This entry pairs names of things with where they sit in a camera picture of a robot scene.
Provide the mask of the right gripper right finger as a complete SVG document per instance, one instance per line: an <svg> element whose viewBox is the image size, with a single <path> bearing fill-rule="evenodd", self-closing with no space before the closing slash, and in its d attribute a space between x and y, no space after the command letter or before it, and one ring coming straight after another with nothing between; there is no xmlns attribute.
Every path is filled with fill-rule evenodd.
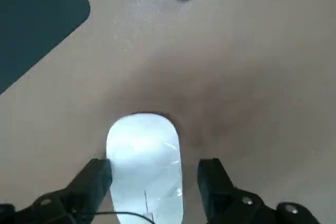
<svg viewBox="0 0 336 224"><path fill-rule="evenodd" d="M281 202L272 209L257 194L237 188L218 158L199 161L197 183L207 223L319 223L303 205Z"/></svg>

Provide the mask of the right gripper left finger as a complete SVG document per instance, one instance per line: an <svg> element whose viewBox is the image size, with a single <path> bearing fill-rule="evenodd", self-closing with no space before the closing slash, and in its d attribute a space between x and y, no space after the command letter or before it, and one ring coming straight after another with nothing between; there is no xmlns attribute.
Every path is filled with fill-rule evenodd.
<svg viewBox="0 0 336 224"><path fill-rule="evenodd" d="M17 211L1 204L1 223L92 223L112 184L108 159L91 159L68 186Z"/></svg>

